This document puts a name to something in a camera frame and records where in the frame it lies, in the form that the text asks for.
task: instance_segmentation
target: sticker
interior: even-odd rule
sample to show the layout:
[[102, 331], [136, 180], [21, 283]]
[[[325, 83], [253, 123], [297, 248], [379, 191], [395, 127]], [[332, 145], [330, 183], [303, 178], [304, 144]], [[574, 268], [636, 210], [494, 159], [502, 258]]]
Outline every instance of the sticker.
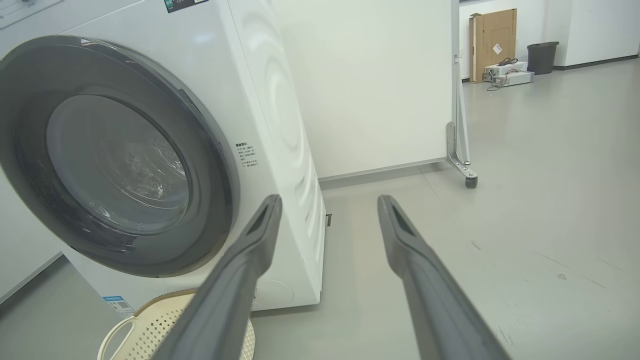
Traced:
[[246, 142], [236, 144], [236, 151], [240, 157], [242, 167], [256, 167], [258, 166], [258, 160], [256, 160], [255, 148]]
[[166, 6], [166, 11], [172, 13], [189, 6], [206, 3], [207, 1], [209, 0], [164, 0], [164, 5]]
[[136, 311], [121, 296], [104, 296], [102, 298], [124, 319], [136, 313]]

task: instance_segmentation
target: washing machine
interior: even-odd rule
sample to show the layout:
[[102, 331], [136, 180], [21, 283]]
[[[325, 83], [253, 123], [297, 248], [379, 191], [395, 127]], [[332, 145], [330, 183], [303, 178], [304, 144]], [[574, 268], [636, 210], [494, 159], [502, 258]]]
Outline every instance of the washing machine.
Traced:
[[197, 288], [278, 193], [253, 309], [319, 302], [326, 210], [268, 0], [2, 6], [0, 164], [101, 297]]

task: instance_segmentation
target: flattened cardboard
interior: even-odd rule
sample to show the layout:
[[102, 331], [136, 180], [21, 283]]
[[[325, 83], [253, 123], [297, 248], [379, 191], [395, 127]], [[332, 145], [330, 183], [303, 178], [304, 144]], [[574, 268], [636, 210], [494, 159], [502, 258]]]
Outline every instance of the flattened cardboard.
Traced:
[[469, 78], [484, 81], [484, 68], [516, 56], [518, 10], [479, 14], [469, 18]]

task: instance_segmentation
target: round door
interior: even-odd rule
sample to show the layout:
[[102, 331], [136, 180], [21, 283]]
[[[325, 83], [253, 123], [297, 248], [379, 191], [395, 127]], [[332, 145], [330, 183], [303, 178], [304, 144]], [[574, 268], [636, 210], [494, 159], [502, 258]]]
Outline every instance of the round door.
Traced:
[[226, 142], [186, 90], [113, 44], [31, 40], [0, 62], [0, 163], [73, 249], [129, 274], [183, 274], [222, 248], [238, 198]]

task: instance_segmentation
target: trash can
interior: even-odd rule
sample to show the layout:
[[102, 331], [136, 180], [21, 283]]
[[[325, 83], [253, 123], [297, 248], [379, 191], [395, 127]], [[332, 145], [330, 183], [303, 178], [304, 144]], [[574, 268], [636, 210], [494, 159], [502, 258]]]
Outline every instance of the trash can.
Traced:
[[558, 44], [560, 43], [552, 41], [527, 46], [527, 50], [529, 50], [529, 67], [527, 71], [533, 71], [536, 75], [552, 72]]

